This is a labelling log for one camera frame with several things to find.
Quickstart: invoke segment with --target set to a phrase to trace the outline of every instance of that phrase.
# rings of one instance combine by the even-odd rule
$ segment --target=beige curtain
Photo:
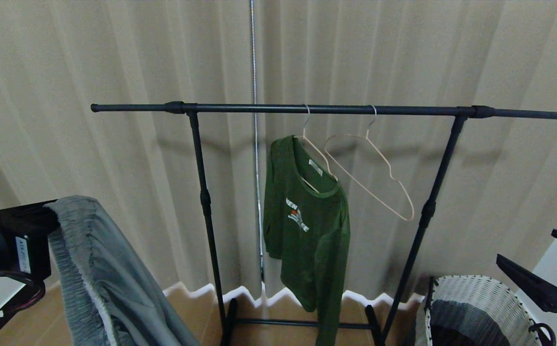
[[[556,2],[257,1],[260,103],[471,105],[557,111]],[[92,113],[90,103],[252,102],[250,9],[229,2],[0,2],[0,208],[83,194],[122,227],[163,287],[212,282],[188,119]],[[372,116],[313,115],[318,146]],[[338,174],[348,193],[346,289],[393,294],[451,119],[380,116],[372,140],[405,183],[403,222]],[[223,289],[260,294],[254,125],[200,116]],[[303,116],[259,114],[260,179],[276,138]],[[331,152],[408,213],[361,142]],[[506,281],[495,254],[532,267],[557,227],[557,121],[468,120],[414,270]],[[265,257],[269,294],[280,264]]]

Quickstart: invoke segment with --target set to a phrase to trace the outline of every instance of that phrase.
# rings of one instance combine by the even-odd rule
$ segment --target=white and gray basket
[[[476,346],[548,345],[533,326],[522,302],[498,280],[479,275],[431,279],[425,305],[428,346],[461,345],[459,340]]]

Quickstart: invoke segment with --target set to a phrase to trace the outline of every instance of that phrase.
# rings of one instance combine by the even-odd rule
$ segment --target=clothes rack
[[[395,318],[398,304],[404,294],[410,272],[413,269],[417,252],[421,246],[421,241],[426,232],[426,228],[430,224],[430,219],[434,216],[436,209],[436,199],[441,184],[445,178],[445,173],[449,167],[449,162],[456,148],[456,143],[460,136],[462,127],[467,119],[482,119],[492,116],[503,118],[534,118],[534,119],[550,119],[557,120],[557,112],[553,111],[528,111],[528,110],[506,110],[495,109],[487,106],[471,106],[471,107],[402,107],[402,106],[375,106],[377,114],[384,115],[415,115],[415,116],[454,116],[454,123],[443,158],[436,173],[436,178],[430,191],[430,197],[423,205],[421,210],[421,218],[419,226],[415,234],[415,238],[410,248],[406,264],[404,265],[400,281],[393,296],[393,304],[390,308],[387,320],[384,324],[383,331],[380,330],[379,323],[375,316],[371,305],[365,309],[368,323],[341,323],[340,328],[349,329],[368,329],[372,333],[375,345],[384,346],[390,328]],[[239,318],[237,317],[238,301],[232,299],[229,304],[228,312],[225,313],[225,304],[223,302],[223,289],[221,287],[221,275],[219,272],[219,263],[216,252],[216,243],[214,241],[214,227],[212,225],[211,209],[210,209],[210,193],[206,184],[206,173],[204,170],[203,155],[201,152],[201,138],[199,136],[198,114],[200,112],[265,112],[265,113],[316,113],[316,114],[374,114],[371,106],[349,106],[349,105],[246,105],[246,104],[202,104],[202,103],[184,103],[182,101],[172,101],[165,104],[149,104],[149,105],[97,105],[92,104],[93,112],[101,111],[164,111],[173,114],[186,114],[189,118],[193,131],[193,145],[195,147],[195,159],[197,161],[197,170],[199,173],[199,184],[201,186],[200,201],[206,222],[206,232],[208,233],[208,244],[210,246],[210,259],[212,261],[212,271],[214,274],[214,282],[216,294],[219,302],[219,314],[221,315],[221,327],[223,328],[223,336],[221,345],[228,346],[232,331],[237,324],[279,324],[286,326],[316,326],[316,322],[311,321],[292,321],[292,320],[263,320],[258,318]]]

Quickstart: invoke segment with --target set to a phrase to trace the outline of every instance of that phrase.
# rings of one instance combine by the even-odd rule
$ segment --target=green long-sleeve sweater
[[[351,237],[344,190],[296,138],[287,136],[270,147],[263,206],[266,250],[283,260],[281,280],[303,308],[317,309],[317,346],[331,346],[338,331]]]

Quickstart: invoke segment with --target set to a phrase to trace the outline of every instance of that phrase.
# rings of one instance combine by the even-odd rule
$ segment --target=clothes hanger
[[[353,177],[351,175],[351,173],[349,173],[344,167],[342,167],[342,164],[338,163],[338,161],[336,161],[336,159],[327,151],[327,142],[329,142],[329,140],[331,140],[332,138],[338,137],[340,135],[330,136],[330,138],[328,138],[325,141],[325,147],[323,149],[324,149],[325,153],[327,154],[327,156],[329,156],[329,158],[331,158],[338,165],[338,167],[340,167],[340,169],[345,171],[345,173],[347,173],[349,175],[349,177],[351,177],[351,179],[353,179],[354,182],[356,182],[359,186],[361,186],[364,190],[366,190],[366,192],[368,192],[369,195],[374,197],[374,199],[376,199],[377,201],[381,202],[381,204],[383,204],[386,208],[388,208],[390,211],[392,211],[392,213],[397,215],[400,219],[403,219],[404,221],[411,221],[415,217],[415,208],[413,207],[413,202],[410,200],[410,196],[408,195],[408,192],[404,188],[404,185],[402,184],[402,182],[393,177],[393,175],[392,175],[392,165],[390,164],[390,162],[385,158],[383,153],[381,153],[381,151],[372,143],[372,141],[370,141],[370,138],[368,138],[368,133],[370,133],[370,126],[372,125],[372,123],[374,123],[375,120],[377,120],[377,108],[375,106],[371,106],[371,107],[372,107],[372,109],[374,109],[374,119],[370,122],[370,124],[368,124],[368,129],[366,129],[366,136],[357,136],[357,135],[352,135],[352,134],[344,134],[344,135],[345,136],[352,136],[352,137],[355,137],[355,138],[363,138],[363,139],[367,140],[368,143],[370,145],[372,145],[372,147],[377,151],[377,153],[379,153],[379,155],[383,158],[383,160],[385,161],[387,166],[390,167],[390,178],[392,180],[394,180],[395,182],[398,182],[400,184],[400,187],[404,191],[404,195],[406,195],[406,199],[408,199],[408,203],[410,204],[410,217],[409,218],[406,218],[403,215],[400,215],[392,207],[388,206],[385,202],[383,202],[381,199],[379,199],[377,196],[375,196],[372,192],[370,192],[370,190],[368,190],[364,185],[362,185],[362,183],[360,183],[357,179],[355,179],[355,177]],[[333,173],[331,172],[330,168],[329,168],[329,164],[327,165],[327,171],[332,176],[334,176]]]
[[[301,136],[295,136],[295,138],[302,138],[304,140],[304,143],[308,142],[316,151],[317,153],[319,153],[322,157],[323,160],[325,160],[325,164],[327,167],[329,167],[329,161],[327,160],[327,157],[325,157],[325,155],[323,155],[323,153],[318,149],[318,147],[315,146],[315,144],[313,144],[313,142],[311,142],[311,140],[309,140],[306,137],[306,125],[309,123],[309,118],[310,118],[310,108],[308,105],[304,105],[306,107],[306,109],[309,111],[308,114],[306,114],[306,120],[304,120],[304,129],[302,131],[302,135]],[[329,173],[329,175],[331,175],[336,181],[338,181],[338,178],[336,178],[335,175],[333,175],[333,173],[331,173],[331,171],[327,171]],[[320,193],[317,189],[315,189],[314,186],[312,186],[311,183],[307,182],[306,179],[304,179],[302,176],[300,176],[302,178],[302,180],[313,190],[315,190],[316,193]]]

